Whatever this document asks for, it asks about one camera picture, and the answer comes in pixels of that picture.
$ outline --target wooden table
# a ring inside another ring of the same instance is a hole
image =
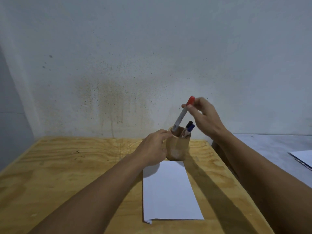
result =
[[[0,233],[27,233],[141,139],[44,137],[0,174]],[[143,222],[142,173],[105,233],[273,233],[246,191],[203,140],[185,168],[205,220]]]

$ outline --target person's left arm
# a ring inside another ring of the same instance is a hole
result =
[[[161,145],[171,136],[166,130],[149,134],[133,153],[75,194],[29,233],[102,234],[139,173],[166,158],[166,149]]]

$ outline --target white sheet on white table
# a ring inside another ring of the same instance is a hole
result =
[[[296,151],[290,153],[312,167],[312,150]]]
[[[200,219],[200,208],[183,162],[162,161],[143,170],[144,221]]]

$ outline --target wooden cup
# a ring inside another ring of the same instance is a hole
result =
[[[184,128],[179,126],[175,132],[172,132],[174,136],[166,140],[167,158],[171,161],[184,161],[188,153],[191,133],[186,138],[179,138],[183,130]]]

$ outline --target red marker cap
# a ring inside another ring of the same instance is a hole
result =
[[[194,96],[191,96],[190,98],[189,98],[189,100],[188,100],[188,102],[186,103],[186,106],[187,105],[193,105],[194,104],[194,101],[195,101],[195,97]]]

